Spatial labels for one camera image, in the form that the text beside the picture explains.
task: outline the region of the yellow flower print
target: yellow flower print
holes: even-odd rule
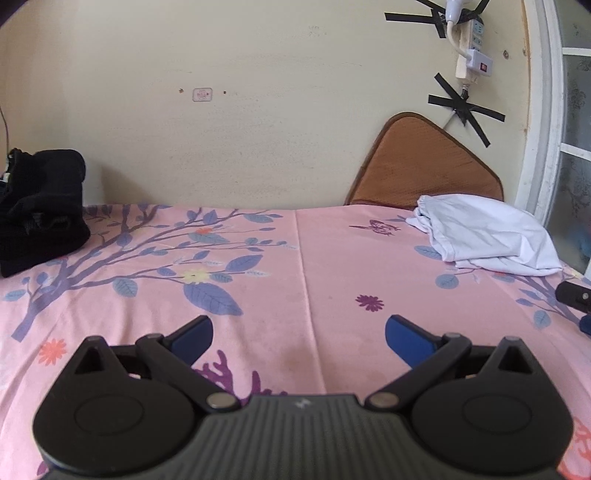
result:
[[[182,273],[183,281],[185,283],[199,283],[209,278],[207,270],[185,270]]]

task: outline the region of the pink bedsheet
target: pink bedsheet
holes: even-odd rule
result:
[[[368,393],[408,367],[386,345],[401,314],[476,344],[526,341],[576,422],[561,470],[591,475],[591,340],[548,278],[456,270],[404,210],[296,212],[99,206],[79,252],[0,280],[0,479],[44,472],[31,435],[40,401],[85,336],[130,343],[206,313],[212,348],[195,367],[252,393]]]

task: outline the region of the black bag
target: black bag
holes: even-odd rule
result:
[[[9,277],[82,247],[86,166],[75,150],[13,149],[0,181],[0,275]]]

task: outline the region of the orange flower print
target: orange flower print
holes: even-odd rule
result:
[[[591,430],[589,430],[577,417],[574,419],[574,435],[569,450],[573,449],[579,454],[582,464],[586,464],[586,470],[591,468]],[[568,464],[563,460],[558,471],[568,480],[589,480],[587,474],[581,475],[579,472],[572,472]]]
[[[39,363],[45,362],[47,367],[49,364],[55,365],[62,356],[66,354],[66,342],[64,339],[56,340],[55,338],[45,342],[41,345],[39,350]]]

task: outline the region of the blue leaf print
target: blue leaf print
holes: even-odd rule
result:
[[[5,301],[17,301],[20,298],[22,298],[22,296],[27,293],[26,290],[13,290],[13,291],[9,291],[6,295],[4,295],[4,300]]]
[[[449,273],[446,273],[445,275],[439,275],[435,279],[435,285],[437,285],[439,288],[445,288],[445,290],[453,290],[454,288],[457,288],[459,284],[460,281],[457,279],[457,277]]]
[[[133,298],[138,294],[138,284],[131,278],[116,278],[113,289],[122,297]]]
[[[255,223],[271,223],[273,219],[268,215],[258,215],[256,213],[247,213],[244,218],[249,222]]]
[[[209,213],[203,215],[203,224],[204,225],[212,225],[217,222],[217,213],[215,210],[212,210]]]
[[[230,283],[233,280],[231,275],[222,272],[212,273],[211,275],[209,275],[209,278],[211,278],[213,281],[217,281],[220,283]]]
[[[209,255],[209,250],[203,250],[202,252],[198,252],[193,255],[193,260],[203,260],[206,256]]]
[[[156,247],[150,247],[150,248],[146,248],[145,250],[142,250],[139,254],[140,255],[149,255],[150,253],[152,253],[154,250],[156,250]]]
[[[167,267],[162,267],[156,270],[158,275],[162,275],[163,277],[174,277],[177,273],[174,270],[171,270]]]
[[[52,291],[54,291],[56,289],[55,286],[53,285],[49,285],[47,287],[43,287],[39,289],[39,293],[43,294],[43,293],[51,293]]]
[[[183,286],[187,300],[196,307],[216,315],[242,315],[242,310],[224,289],[212,283],[190,283]]]
[[[47,275],[45,272],[41,272],[37,276],[36,280],[39,285],[43,285],[45,283],[45,280],[47,280],[48,278],[49,278],[49,275]]]
[[[492,278],[495,278],[497,280],[501,280],[505,283],[515,283],[515,278],[511,277],[508,274],[503,274],[503,273],[495,273]]]
[[[432,260],[441,260],[441,255],[433,247],[418,245],[414,248],[414,250],[416,253],[421,254],[424,257],[431,258]]]
[[[531,290],[524,290],[523,288],[520,288],[519,291],[521,293],[524,293],[525,295],[527,295],[529,298],[534,299],[534,300],[541,300],[541,298],[539,297],[539,295]]]
[[[519,305],[523,305],[524,307],[533,307],[534,306],[533,303],[531,303],[529,300],[526,300],[526,299],[518,299],[518,300],[516,300],[516,302]]]
[[[550,315],[548,312],[544,310],[538,310],[534,313],[534,325],[538,330],[542,330],[548,326],[550,326],[552,320],[550,320]]]
[[[117,237],[117,245],[119,245],[121,248],[123,248],[125,245],[129,245],[129,243],[132,240],[132,236],[131,233],[128,232],[123,232],[122,234],[120,234]]]
[[[256,267],[261,261],[262,255],[245,255],[244,257],[238,257],[234,260],[230,260],[226,265],[226,271],[237,273],[250,270]]]
[[[195,243],[211,244],[211,245],[224,245],[230,243],[227,238],[218,235],[217,233],[190,233],[189,238]]]

